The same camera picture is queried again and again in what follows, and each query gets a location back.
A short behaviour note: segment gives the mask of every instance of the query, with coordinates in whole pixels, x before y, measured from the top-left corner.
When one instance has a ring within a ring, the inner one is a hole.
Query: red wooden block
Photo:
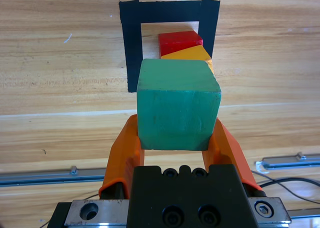
[[[190,47],[204,45],[202,38],[195,31],[180,31],[158,35],[160,57]]]

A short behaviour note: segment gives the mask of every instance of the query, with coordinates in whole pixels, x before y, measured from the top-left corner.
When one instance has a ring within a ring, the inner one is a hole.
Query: metal bracket
[[[319,167],[320,153],[303,155],[299,152],[296,155],[264,157],[261,164],[266,170]]]
[[[248,200],[259,228],[289,227],[291,219],[280,198],[250,197]],[[64,225],[68,228],[125,228],[128,208],[127,199],[74,200]]]

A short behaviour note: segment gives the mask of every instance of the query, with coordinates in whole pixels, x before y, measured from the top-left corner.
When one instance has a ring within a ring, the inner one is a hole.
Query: yellow wooden block
[[[182,49],[170,54],[163,55],[161,56],[161,59],[205,61],[210,67],[210,70],[212,71],[212,73],[214,73],[212,59],[202,45],[193,46],[187,49]]]

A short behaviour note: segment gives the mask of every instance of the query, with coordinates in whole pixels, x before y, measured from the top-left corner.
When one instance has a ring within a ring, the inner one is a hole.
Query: screw hole
[[[268,214],[269,209],[265,205],[260,205],[259,210],[262,214]]]
[[[80,211],[80,217],[82,220],[89,221],[96,217],[99,211],[99,207],[95,203],[85,204]]]
[[[163,172],[163,175],[167,177],[176,177],[178,172],[173,168],[168,168]]]
[[[206,177],[207,176],[207,172],[202,168],[195,168],[192,171],[192,174],[194,174],[196,177]]]
[[[165,208],[162,212],[163,223],[169,228],[178,228],[184,219],[183,211],[175,205]]]
[[[206,227],[217,227],[221,220],[219,212],[209,204],[199,208],[198,216],[201,223]]]

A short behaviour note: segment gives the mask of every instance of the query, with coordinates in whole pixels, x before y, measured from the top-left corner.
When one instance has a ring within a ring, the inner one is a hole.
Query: black square frame
[[[220,1],[120,1],[128,92],[137,92],[143,60],[141,23],[199,22],[198,34],[203,47],[212,57],[218,23]]]

